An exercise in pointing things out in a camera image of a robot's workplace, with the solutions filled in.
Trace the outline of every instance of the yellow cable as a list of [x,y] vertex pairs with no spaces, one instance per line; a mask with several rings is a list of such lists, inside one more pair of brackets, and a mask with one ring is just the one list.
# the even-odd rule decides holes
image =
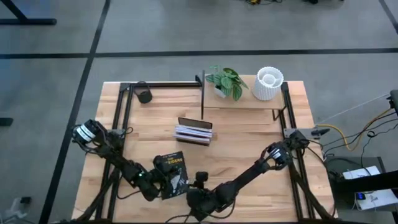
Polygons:
[[391,108],[389,108],[389,109],[383,111],[381,114],[379,114],[377,117],[375,117],[375,118],[373,118],[372,120],[370,120],[370,121],[365,125],[365,127],[362,129],[362,133],[359,135],[359,138],[358,138],[358,140],[356,141],[356,144],[355,144],[354,148],[352,148],[352,149],[348,146],[348,143],[347,143],[347,140],[346,140],[346,136],[344,135],[344,133],[342,132],[342,130],[340,130],[340,129],[337,128],[336,126],[331,125],[331,124],[318,124],[317,126],[319,126],[319,127],[329,127],[329,128],[333,128],[333,129],[335,129],[336,131],[338,131],[338,132],[340,133],[341,137],[342,137],[343,140],[344,140],[344,144],[346,145],[346,148],[347,148],[349,151],[354,151],[354,150],[359,146],[359,143],[361,142],[361,139],[362,139],[362,136],[363,136],[363,133],[364,133],[363,131],[366,130],[376,119],[378,119],[378,118],[380,118],[381,116],[385,115],[385,114],[386,114],[388,111],[390,111],[390,110],[391,110]]

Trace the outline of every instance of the black book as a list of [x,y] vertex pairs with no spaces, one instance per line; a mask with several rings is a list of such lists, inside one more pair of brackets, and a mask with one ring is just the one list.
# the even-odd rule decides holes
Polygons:
[[188,174],[185,166],[185,159],[182,151],[162,156],[162,163],[165,166],[173,166],[175,175],[169,180],[171,188],[162,194],[162,199],[172,198],[188,192]]

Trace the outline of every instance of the concrete floor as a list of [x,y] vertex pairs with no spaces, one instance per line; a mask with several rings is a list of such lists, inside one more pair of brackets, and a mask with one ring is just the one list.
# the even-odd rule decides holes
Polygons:
[[[0,26],[0,54],[88,53],[105,0],[14,2],[28,16],[55,17],[58,24]],[[386,3],[398,18],[398,2]],[[0,4],[0,18],[10,17]],[[397,47],[398,34],[376,0],[320,0],[314,6],[301,0],[267,6],[235,0],[112,0],[96,51]],[[385,97],[358,105],[398,88],[398,54],[346,53],[96,58],[77,123],[94,117],[104,81],[193,80],[210,65],[232,67],[240,74],[273,66],[286,80],[305,82],[316,123],[335,124],[352,134],[388,107]],[[0,128],[0,178],[6,180],[1,210],[13,198],[31,195],[27,219],[38,222],[85,64],[86,58],[0,60],[0,116],[15,119],[10,128]],[[367,148],[366,156],[381,156],[387,170],[398,169],[398,152],[391,147],[396,133],[377,137]],[[338,137],[331,131],[322,143]],[[339,148],[334,153],[360,156],[361,150]],[[83,151],[70,146],[50,221],[70,218],[83,162]],[[345,220],[393,223],[389,212],[338,211]]]

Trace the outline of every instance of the wooden board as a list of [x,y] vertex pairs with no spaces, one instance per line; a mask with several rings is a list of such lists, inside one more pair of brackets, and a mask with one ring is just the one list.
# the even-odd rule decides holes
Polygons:
[[[290,94],[300,127],[313,125],[311,111],[302,82],[289,82]],[[104,83],[96,119],[110,128],[118,98],[118,83]],[[140,162],[150,169],[158,154],[183,151],[190,180],[196,171],[209,172],[206,187],[212,189],[222,182],[233,180],[259,157],[270,143],[282,139],[279,121],[272,120],[270,110],[236,110],[209,108],[204,119],[213,123],[215,137],[210,145],[197,146],[175,141],[171,135],[178,123],[177,117],[200,119],[200,89],[152,89],[153,100],[142,105],[134,97],[129,126],[134,132],[127,136],[124,156]],[[330,210],[333,205],[329,182],[324,168],[310,153],[305,162],[313,193],[321,204]],[[98,193],[104,160],[87,155],[76,198],[73,218],[81,214]],[[125,181],[119,194],[135,191]],[[125,200],[117,200],[114,222],[164,222],[174,215],[189,212],[185,194],[161,201],[147,202],[141,194]],[[229,208],[217,215],[223,216]],[[290,178],[287,169],[269,171],[243,188],[236,201],[234,213],[225,220],[206,218],[213,222],[295,222],[297,217],[293,203]]]
[[267,101],[258,100],[251,92],[256,79],[255,75],[240,75],[249,87],[243,88],[242,97],[234,101],[232,96],[223,99],[214,93],[214,84],[205,82],[205,108],[234,108],[234,109],[282,109],[285,105],[282,93]]

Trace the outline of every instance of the white vase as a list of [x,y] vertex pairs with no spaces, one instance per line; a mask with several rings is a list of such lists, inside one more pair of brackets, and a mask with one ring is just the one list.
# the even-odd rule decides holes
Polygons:
[[221,98],[226,98],[226,95],[214,86],[214,92]]
[[274,67],[264,67],[257,73],[252,93],[259,100],[271,100],[280,91],[283,82],[282,72]]

